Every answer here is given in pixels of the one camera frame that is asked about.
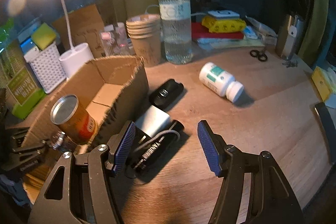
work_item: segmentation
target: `paper cup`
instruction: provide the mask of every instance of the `paper cup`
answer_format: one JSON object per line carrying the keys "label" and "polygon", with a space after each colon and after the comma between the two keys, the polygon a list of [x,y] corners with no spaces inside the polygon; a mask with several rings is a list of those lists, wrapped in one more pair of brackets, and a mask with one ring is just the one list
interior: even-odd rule
{"label": "paper cup", "polygon": [[153,33],[157,32],[161,29],[161,25],[156,25],[150,28],[142,28],[142,29],[127,29],[129,35],[140,35],[140,34],[148,34],[148,33]]}
{"label": "paper cup", "polygon": [[145,67],[153,67],[160,64],[160,31],[144,35],[130,35],[130,38],[136,55],[143,58]]}
{"label": "paper cup", "polygon": [[161,21],[161,17],[158,14],[144,14],[136,17],[131,17],[126,21],[127,27],[144,27],[145,25],[152,26],[155,23]]}
{"label": "paper cup", "polygon": [[151,28],[151,27],[155,27],[157,25],[161,25],[161,21],[155,21],[155,22],[151,22],[151,23],[143,23],[142,25],[136,25],[136,26],[129,26],[127,25],[127,29],[128,30],[139,30],[139,29],[143,29],[143,28]]}

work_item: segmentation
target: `white pill bottle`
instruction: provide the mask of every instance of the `white pill bottle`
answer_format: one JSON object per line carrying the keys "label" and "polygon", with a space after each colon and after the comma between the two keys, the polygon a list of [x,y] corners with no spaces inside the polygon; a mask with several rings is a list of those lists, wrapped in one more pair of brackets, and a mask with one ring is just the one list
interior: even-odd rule
{"label": "white pill bottle", "polygon": [[206,63],[199,73],[199,80],[220,97],[226,96],[231,102],[236,102],[244,90],[244,86],[235,77],[216,66]]}

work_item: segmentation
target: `scissors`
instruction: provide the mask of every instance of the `scissors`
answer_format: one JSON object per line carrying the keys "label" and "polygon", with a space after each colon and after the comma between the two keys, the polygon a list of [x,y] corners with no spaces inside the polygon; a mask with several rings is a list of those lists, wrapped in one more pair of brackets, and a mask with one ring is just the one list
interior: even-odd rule
{"label": "scissors", "polygon": [[268,60],[267,55],[265,54],[266,47],[262,51],[251,50],[250,55],[254,58],[257,58],[260,62],[266,62]]}

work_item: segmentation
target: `white lamp base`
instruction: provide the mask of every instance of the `white lamp base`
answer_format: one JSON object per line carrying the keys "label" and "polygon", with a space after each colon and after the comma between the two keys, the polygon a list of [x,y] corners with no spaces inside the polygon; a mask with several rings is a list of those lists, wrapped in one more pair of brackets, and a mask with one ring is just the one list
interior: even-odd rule
{"label": "white lamp base", "polygon": [[69,79],[80,69],[81,66],[92,59],[94,59],[94,57],[89,48],[89,44],[82,43],[75,46],[73,50],[70,49],[63,53],[60,56],[59,61],[61,62],[67,75],[67,79]]}

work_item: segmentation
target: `wooden desk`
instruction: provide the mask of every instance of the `wooden desk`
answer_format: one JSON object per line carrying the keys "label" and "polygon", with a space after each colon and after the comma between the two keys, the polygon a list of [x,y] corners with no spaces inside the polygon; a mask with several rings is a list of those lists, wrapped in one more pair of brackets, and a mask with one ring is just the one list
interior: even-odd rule
{"label": "wooden desk", "polygon": [[[222,179],[209,170],[199,143],[197,123],[202,119],[226,143],[243,152],[270,151],[301,207],[319,189],[331,165],[312,111],[320,99],[310,77],[300,68],[286,68],[270,53],[268,62],[261,63],[249,51],[227,50],[184,66],[164,63],[146,69],[151,90],[169,78],[184,84],[186,94],[168,113],[184,124],[188,137],[182,139],[179,151],[149,183],[140,185],[135,179],[129,185],[127,181],[131,180],[123,176],[114,181],[125,223],[208,223]],[[244,96],[235,106],[205,87],[198,75],[209,61],[232,73],[250,98]],[[246,216],[248,189],[249,185],[244,186],[238,223]]]}

